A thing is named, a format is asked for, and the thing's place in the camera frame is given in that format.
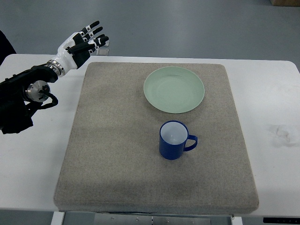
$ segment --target light green plate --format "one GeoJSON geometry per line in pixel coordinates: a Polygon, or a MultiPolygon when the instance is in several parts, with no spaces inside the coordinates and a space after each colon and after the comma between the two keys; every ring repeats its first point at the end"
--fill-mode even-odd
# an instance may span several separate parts
{"type": "Polygon", "coordinates": [[[144,83],[144,94],[155,108],[167,113],[185,113],[204,98],[204,85],[192,71],[163,67],[152,72],[144,83]]]}

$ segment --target mug handle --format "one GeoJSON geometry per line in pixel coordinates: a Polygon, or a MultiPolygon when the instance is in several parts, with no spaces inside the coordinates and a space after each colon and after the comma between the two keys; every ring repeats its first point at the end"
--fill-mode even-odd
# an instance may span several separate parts
{"type": "Polygon", "coordinates": [[[189,139],[189,140],[194,140],[195,143],[194,143],[193,145],[191,145],[191,146],[188,146],[188,147],[184,148],[183,151],[191,151],[191,150],[194,149],[194,148],[197,146],[197,144],[198,144],[198,137],[197,137],[197,136],[189,135],[189,136],[188,136],[188,139],[189,139]]]}

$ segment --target robot finger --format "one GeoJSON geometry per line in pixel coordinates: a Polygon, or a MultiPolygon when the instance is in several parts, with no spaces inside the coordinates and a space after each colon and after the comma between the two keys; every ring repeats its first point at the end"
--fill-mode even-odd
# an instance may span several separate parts
{"type": "Polygon", "coordinates": [[[95,48],[95,44],[89,41],[89,42],[82,42],[78,45],[74,45],[73,47],[68,48],[67,51],[72,55],[77,55],[79,53],[89,51],[93,48],[95,48]]]}
{"type": "Polygon", "coordinates": [[[104,46],[106,41],[108,41],[108,37],[105,36],[104,34],[96,37],[95,39],[93,39],[93,41],[95,42],[95,44],[97,45],[97,48],[104,46]]]}
{"type": "Polygon", "coordinates": [[[89,31],[91,31],[92,28],[98,26],[99,24],[100,24],[99,21],[95,21],[91,25],[86,26],[85,28],[83,28],[81,31],[79,31],[81,37],[84,37],[89,31]]]}
{"type": "Polygon", "coordinates": [[[99,33],[101,30],[103,29],[103,27],[98,27],[97,29],[95,29],[94,31],[86,34],[84,37],[83,37],[83,40],[84,41],[88,41],[90,40],[94,35],[96,35],[97,33],[99,33]]]}

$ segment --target blue mug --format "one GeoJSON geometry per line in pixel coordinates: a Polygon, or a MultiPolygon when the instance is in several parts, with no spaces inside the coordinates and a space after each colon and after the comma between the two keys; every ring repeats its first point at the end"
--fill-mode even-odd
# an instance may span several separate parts
{"type": "Polygon", "coordinates": [[[194,135],[189,135],[188,128],[180,121],[167,121],[159,130],[159,152],[166,159],[177,159],[184,151],[194,149],[197,144],[198,138],[194,135]],[[194,140],[195,143],[185,147],[188,139],[194,140]]]}

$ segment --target gray floor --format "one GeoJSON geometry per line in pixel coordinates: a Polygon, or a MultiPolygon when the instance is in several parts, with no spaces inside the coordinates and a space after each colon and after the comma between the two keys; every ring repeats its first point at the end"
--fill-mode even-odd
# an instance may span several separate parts
{"type": "MultiPolygon", "coordinates": [[[[1,1],[0,15],[17,53],[56,54],[99,20],[109,56],[289,60],[300,69],[300,7],[270,0],[1,1]]],[[[50,212],[29,214],[0,211],[0,224],[51,223],[50,212]]]]}

